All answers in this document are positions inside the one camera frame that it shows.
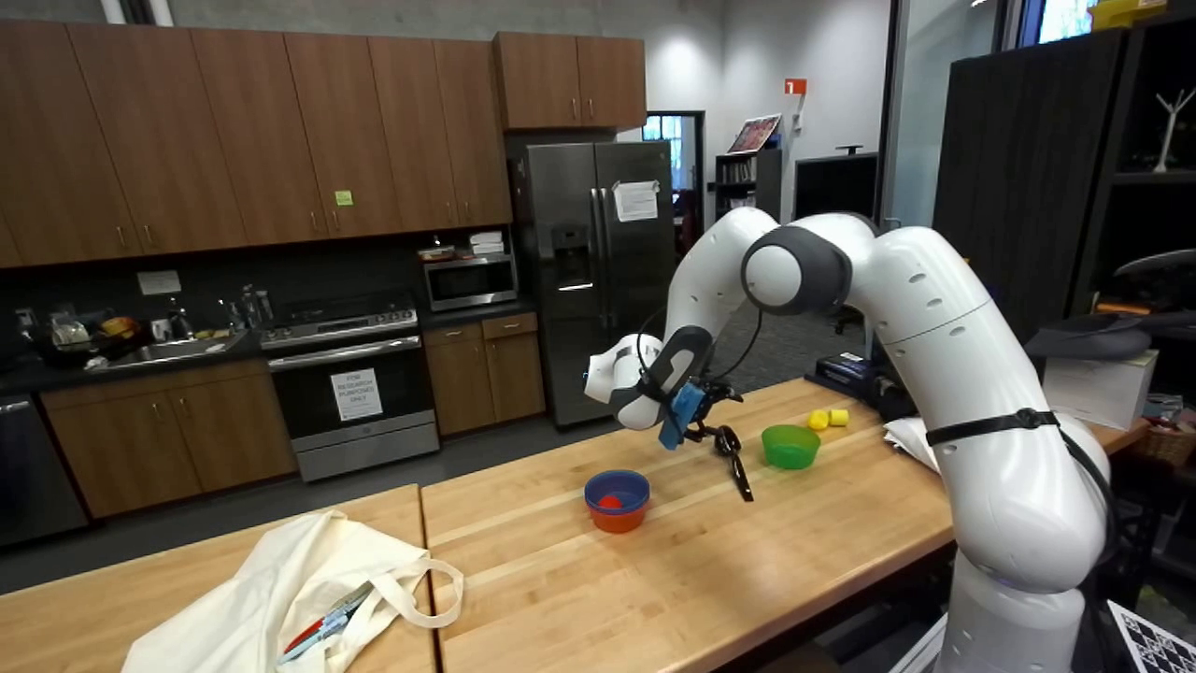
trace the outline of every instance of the canvas bag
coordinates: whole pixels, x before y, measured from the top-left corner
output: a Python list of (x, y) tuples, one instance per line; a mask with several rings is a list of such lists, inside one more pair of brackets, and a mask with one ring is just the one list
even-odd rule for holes
[[(449, 575), (437, 616), (415, 606), (430, 571)], [(347, 628), (298, 663), (285, 663), (296, 631), (343, 596), (371, 588)], [(146, 631), (121, 658), (125, 673), (266, 673), (347, 669), (397, 616), (401, 628), (444, 628), (463, 603), (463, 575), (423, 545), (362, 528), (338, 512), (296, 515), (254, 545), (232, 579)]]

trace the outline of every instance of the green bowl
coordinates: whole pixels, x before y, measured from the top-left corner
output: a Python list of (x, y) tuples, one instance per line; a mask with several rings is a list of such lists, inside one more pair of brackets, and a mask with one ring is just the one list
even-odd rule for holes
[(823, 436), (809, 427), (762, 431), (762, 460), (782, 472), (804, 472), (814, 462)]

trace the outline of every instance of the red bowl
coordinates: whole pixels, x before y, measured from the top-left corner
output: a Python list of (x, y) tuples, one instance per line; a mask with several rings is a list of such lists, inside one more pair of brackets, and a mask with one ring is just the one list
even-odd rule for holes
[(635, 531), (647, 515), (651, 486), (637, 472), (600, 472), (587, 481), (587, 510), (597, 531)]

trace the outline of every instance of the stainless steel oven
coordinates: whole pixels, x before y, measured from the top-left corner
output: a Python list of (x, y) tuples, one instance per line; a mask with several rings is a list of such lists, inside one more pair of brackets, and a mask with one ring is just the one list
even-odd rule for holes
[(298, 320), (262, 349), (301, 481), (440, 449), (415, 310)]

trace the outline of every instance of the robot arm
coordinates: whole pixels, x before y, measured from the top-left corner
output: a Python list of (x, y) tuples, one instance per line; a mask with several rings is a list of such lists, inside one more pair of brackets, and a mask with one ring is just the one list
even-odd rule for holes
[(592, 354), (587, 393), (625, 427), (676, 421), (685, 385), (748, 300), (854, 305), (931, 427), (957, 525), (937, 667), (1067, 669), (1075, 588), (1104, 543), (1108, 462), (1080, 421), (1048, 416), (1033, 365), (959, 253), (933, 228), (871, 234), (839, 213), (777, 228), (731, 209), (680, 260), (665, 343), (626, 335)]

